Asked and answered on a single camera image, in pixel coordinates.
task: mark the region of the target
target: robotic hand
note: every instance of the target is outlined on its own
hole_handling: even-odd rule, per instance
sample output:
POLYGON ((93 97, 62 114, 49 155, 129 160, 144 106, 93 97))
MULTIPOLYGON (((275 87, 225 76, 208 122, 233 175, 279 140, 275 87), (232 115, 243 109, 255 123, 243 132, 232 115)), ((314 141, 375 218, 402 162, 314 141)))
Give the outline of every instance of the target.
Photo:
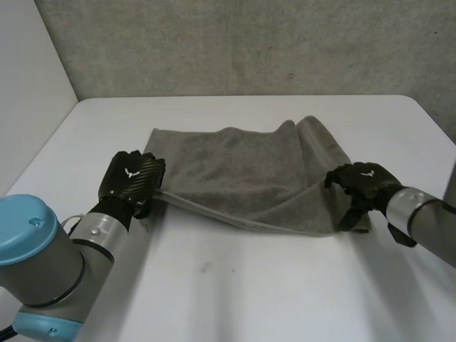
POLYGON ((23 306, 0 341, 16 333, 38 341, 73 341, 123 244, 132 218, 149 215, 165 161, 119 152, 98 192, 99 203, 65 233, 39 198, 0 199, 0 286, 23 306))
POLYGON ((340 222, 342 230, 351 230, 361 217, 379 210, 388 220, 394 240, 407 247, 417 243, 456 267, 456 188, 453 171, 445 201, 421 190, 405 187, 379 164, 347 164, 328 172, 325 187, 340 185, 352 196, 351 208, 340 222))

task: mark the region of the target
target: gray wall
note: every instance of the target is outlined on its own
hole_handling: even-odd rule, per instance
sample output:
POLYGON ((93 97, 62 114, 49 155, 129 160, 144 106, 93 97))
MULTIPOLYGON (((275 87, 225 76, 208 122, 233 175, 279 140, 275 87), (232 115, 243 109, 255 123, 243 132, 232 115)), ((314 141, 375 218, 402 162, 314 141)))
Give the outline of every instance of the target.
POLYGON ((455 0, 36 4, 80 100, 403 94, 456 140, 455 0))

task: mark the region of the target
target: concrete wall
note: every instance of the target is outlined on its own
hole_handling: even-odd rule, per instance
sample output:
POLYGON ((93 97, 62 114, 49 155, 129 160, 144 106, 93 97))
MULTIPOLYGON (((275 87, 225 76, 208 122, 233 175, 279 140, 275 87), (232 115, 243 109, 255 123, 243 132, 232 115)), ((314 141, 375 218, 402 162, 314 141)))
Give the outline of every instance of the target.
POLYGON ((36 3, 80 100, 403 94, 456 140, 455 0, 36 3))
POLYGON ((0 196, 77 102, 33 0, 1 0, 0 196))

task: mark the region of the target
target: table surface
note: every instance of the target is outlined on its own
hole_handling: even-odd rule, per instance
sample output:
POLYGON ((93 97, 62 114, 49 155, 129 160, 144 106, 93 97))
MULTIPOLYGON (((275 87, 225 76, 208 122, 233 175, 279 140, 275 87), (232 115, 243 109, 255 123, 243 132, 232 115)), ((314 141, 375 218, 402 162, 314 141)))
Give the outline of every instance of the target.
MULTIPOLYGON (((105 98, 79 103, 10 194, 42 198, 60 220, 87 212, 119 150, 153 128, 269 132, 316 116, 352 161, 382 164, 442 196, 456 148, 403 96, 105 98)), ((396 244, 385 219, 334 237, 255 234, 173 206, 135 224, 79 341, 453 341, 456 271, 396 244)), ((19 303, 0 296, 0 323, 19 303)), ((28 341, 18 337, 17 341, 28 341)))

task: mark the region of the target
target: cable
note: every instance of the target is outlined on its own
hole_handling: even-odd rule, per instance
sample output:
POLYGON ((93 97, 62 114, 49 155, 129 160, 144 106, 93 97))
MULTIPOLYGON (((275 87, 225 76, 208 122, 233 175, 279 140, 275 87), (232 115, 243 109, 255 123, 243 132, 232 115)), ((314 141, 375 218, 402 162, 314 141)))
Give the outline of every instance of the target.
POLYGON ((17 332, 14 331, 13 326, 9 326, 8 328, 3 329, 0 331, 0 342, 9 340, 17 335, 17 332))

